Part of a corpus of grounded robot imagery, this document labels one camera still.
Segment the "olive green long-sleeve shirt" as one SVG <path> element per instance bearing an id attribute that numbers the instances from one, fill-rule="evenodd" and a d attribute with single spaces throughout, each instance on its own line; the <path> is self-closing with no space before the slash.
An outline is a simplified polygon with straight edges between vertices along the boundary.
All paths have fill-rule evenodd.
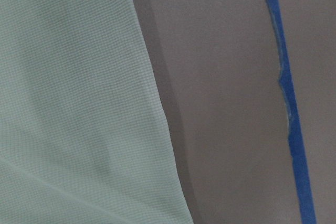
<path id="1" fill-rule="evenodd" d="M 132 0 L 1 0 L 1 223 L 192 223 Z"/>

